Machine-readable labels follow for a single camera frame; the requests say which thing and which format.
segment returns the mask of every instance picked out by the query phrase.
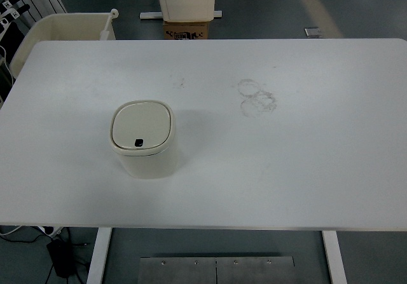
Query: power adapter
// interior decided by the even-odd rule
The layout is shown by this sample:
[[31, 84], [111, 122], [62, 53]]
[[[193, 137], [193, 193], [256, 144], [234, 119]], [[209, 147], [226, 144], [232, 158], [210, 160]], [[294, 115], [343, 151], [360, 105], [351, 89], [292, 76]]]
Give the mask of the power adapter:
[[75, 261], [71, 246], [61, 240], [53, 240], [47, 244], [48, 252], [57, 276], [68, 278], [75, 273]]

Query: trash can lid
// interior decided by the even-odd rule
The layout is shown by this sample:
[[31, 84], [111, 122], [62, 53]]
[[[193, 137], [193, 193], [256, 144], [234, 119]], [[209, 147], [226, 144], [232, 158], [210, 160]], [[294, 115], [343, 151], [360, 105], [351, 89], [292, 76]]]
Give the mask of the trash can lid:
[[172, 142], [174, 129], [174, 115], [167, 104], [155, 100], [129, 102], [113, 116], [111, 145], [126, 156], [158, 154]]

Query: stain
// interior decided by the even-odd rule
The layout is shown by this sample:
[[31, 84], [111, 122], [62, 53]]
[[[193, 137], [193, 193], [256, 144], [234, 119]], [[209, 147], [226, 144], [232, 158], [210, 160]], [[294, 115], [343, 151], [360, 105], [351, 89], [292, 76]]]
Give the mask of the stain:
[[265, 113], [273, 112], [277, 107], [273, 94], [264, 90], [258, 82], [252, 79], [241, 80], [237, 90], [245, 98], [240, 109], [246, 117], [258, 118]]
[[181, 78], [178, 82], [172, 83], [174, 85], [174, 88], [181, 89], [185, 88], [185, 78]]

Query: table leg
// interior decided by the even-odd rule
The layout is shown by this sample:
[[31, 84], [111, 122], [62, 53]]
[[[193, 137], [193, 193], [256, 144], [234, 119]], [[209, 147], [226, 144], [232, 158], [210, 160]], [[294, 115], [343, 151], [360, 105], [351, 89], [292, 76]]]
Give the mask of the table leg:
[[95, 248], [93, 249], [92, 261], [88, 280], [86, 284], [102, 284], [104, 265], [106, 263], [107, 251], [109, 251], [110, 236], [112, 228], [99, 228], [97, 231]]
[[326, 259], [328, 261], [329, 274], [332, 284], [347, 284], [345, 270], [343, 268], [341, 250], [339, 248], [336, 231], [323, 231]]

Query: white cable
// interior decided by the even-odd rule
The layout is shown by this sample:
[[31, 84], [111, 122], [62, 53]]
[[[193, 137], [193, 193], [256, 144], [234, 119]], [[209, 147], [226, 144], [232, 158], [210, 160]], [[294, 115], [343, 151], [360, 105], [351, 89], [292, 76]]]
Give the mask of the white cable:
[[8, 73], [10, 73], [10, 76], [11, 76], [11, 87], [13, 87], [13, 86], [14, 86], [14, 77], [13, 77], [13, 75], [11, 74], [11, 71], [10, 71], [10, 69], [9, 69], [8, 66], [7, 66], [7, 61], [6, 61], [6, 55], [7, 55], [7, 53], [6, 53], [6, 49], [4, 49], [3, 46], [0, 46], [0, 48], [2, 48], [3, 51], [4, 51], [4, 65], [6, 66], [6, 69], [7, 69]]
[[22, 227], [22, 226], [17, 226], [16, 228], [14, 228], [13, 230], [11, 230], [10, 232], [7, 232], [7, 233], [0, 233], [0, 236], [9, 235], [9, 234], [11, 234], [11, 233], [13, 233], [13, 232], [19, 230], [21, 227]]

